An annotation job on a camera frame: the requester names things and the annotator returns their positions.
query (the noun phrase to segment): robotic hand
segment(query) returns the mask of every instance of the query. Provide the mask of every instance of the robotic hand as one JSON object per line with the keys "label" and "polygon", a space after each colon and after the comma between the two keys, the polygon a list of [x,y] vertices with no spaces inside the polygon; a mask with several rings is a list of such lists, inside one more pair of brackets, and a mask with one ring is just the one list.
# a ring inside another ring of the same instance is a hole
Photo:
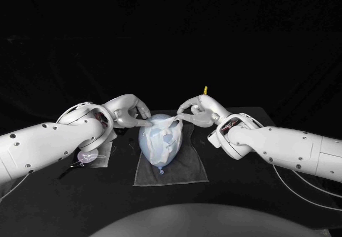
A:
{"label": "robotic hand", "polygon": [[143,119],[152,116],[143,101],[128,94],[103,105],[81,103],[66,111],[57,123],[0,136],[0,185],[67,158],[77,147],[90,152],[107,144],[117,138],[113,128],[152,126],[136,119],[138,110]]}
{"label": "robotic hand", "polygon": [[[184,114],[191,107],[194,115]],[[234,159],[257,152],[268,163],[342,182],[342,140],[268,126],[247,114],[233,114],[208,95],[190,99],[178,117],[200,127],[219,125],[208,140]]]}

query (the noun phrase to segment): towel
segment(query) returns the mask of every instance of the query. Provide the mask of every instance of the towel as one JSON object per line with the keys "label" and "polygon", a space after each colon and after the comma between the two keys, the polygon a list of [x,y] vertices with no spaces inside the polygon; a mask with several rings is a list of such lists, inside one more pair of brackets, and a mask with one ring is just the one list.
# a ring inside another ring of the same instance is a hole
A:
{"label": "towel", "polygon": [[162,186],[210,181],[198,152],[191,143],[193,132],[194,125],[185,124],[182,146],[172,162],[164,167],[164,175],[161,175],[159,168],[151,164],[143,152],[141,152],[133,186]]}

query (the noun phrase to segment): black backdrop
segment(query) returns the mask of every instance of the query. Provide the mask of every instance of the black backdrop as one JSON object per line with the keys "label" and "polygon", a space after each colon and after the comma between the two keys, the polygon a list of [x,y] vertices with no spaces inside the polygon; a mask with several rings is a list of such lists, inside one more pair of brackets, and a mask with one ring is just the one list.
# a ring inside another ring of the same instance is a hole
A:
{"label": "black backdrop", "polygon": [[[8,8],[0,134],[133,93],[152,110],[208,94],[342,138],[340,1],[32,1]],[[341,184],[327,183],[335,190]]]}

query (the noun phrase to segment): balloon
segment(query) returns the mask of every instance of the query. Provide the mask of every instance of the balloon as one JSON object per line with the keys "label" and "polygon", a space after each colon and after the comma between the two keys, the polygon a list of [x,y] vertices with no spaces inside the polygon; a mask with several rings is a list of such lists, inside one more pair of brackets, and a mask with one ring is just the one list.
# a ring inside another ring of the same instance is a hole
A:
{"label": "balloon", "polygon": [[148,121],[154,126],[141,127],[139,145],[146,159],[164,174],[162,169],[172,162],[182,145],[184,123],[181,119],[165,114],[154,115]]}

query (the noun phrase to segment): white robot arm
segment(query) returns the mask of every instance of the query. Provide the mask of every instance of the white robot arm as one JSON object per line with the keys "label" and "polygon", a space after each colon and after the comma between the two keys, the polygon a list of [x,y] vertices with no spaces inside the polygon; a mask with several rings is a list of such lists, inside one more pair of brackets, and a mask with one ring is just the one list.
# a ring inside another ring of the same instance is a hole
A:
{"label": "white robot arm", "polygon": [[79,104],[66,111],[57,123],[47,122],[0,136],[0,185],[37,172],[76,151],[97,149],[117,138],[113,128],[152,126],[136,119],[138,109],[146,119],[151,110],[133,94],[103,105]]}
{"label": "white robot arm", "polygon": [[[194,115],[182,113],[190,106]],[[265,127],[247,114],[231,114],[208,95],[200,95],[181,105],[178,117],[201,127],[219,125],[208,140],[217,148],[223,147],[231,158],[242,159],[257,152],[268,163],[342,182],[342,140]]]}

